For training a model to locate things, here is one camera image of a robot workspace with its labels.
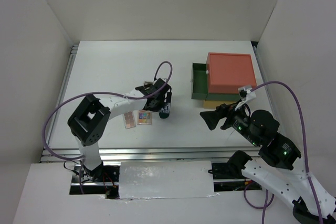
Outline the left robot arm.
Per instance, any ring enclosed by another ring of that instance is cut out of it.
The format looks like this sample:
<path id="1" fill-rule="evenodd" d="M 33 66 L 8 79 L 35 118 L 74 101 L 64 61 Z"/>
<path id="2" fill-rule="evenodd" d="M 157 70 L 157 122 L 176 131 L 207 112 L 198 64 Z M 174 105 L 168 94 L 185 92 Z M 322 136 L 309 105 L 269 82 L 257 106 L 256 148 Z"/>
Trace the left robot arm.
<path id="1" fill-rule="evenodd" d="M 171 97 L 171 86 L 161 78 L 121 96 L 85 96 L 67 122 L 83 156 L 84 175 L 93 182 L 103 179 L 104 167 L 98 141 L 111 119 L 136 110 L 157 112 L 160 118 L 166 119 L 170 115 Z"/>

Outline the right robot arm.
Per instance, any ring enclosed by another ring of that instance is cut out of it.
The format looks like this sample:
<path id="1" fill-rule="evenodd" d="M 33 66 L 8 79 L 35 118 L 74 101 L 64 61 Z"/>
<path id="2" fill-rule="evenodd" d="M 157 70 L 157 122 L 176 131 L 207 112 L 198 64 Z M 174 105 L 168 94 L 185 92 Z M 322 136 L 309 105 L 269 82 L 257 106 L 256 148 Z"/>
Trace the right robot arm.
<path id="1" fill-rule="evenodd" d="M 285 180 L 264 169 L 244 151 L 236 151 L 228 160 L 228 171 L 233 177 L 245 177 L 270 191 L 292 209 L 300 223 L 335 223 L 335 197 L 305 170 L 305 161 L 293 141 L 278 133 L 279 122 L 266 110 L 247 115 L 237 105 L 222 104 L 214 111 L 201 112 L 210 130 L 221 119 L 221 130 L 233 128 L 253 146 L 259 147 L 259 157 L 276 168 Z"/>

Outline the green drawer unit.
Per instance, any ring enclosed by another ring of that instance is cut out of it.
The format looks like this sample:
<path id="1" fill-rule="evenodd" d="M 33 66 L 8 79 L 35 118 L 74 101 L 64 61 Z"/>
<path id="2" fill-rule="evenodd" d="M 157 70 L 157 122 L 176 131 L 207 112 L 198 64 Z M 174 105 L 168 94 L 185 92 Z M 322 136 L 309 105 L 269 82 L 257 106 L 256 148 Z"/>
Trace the green drawer unit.
<path id="1" fill-rule="evenodd" d="M 239 94 L 210 93 L 207 86 L 206 64 L 192 63 L 191 99 L 203 101 L 237 102 Z"/>

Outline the salmon top drawer unit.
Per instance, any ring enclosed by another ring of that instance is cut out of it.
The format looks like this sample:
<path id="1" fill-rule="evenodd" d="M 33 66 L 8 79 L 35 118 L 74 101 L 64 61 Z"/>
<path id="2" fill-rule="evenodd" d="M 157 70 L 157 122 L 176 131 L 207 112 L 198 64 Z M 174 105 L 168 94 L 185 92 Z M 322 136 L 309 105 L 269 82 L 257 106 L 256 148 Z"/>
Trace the salmon top drawer unit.
<path id="1" fill-rule="evenodd" d="M 210 93 L 237 94 L 241 87 L 257 85 L 250 54 L 210 52 L 206 73 Z"/>

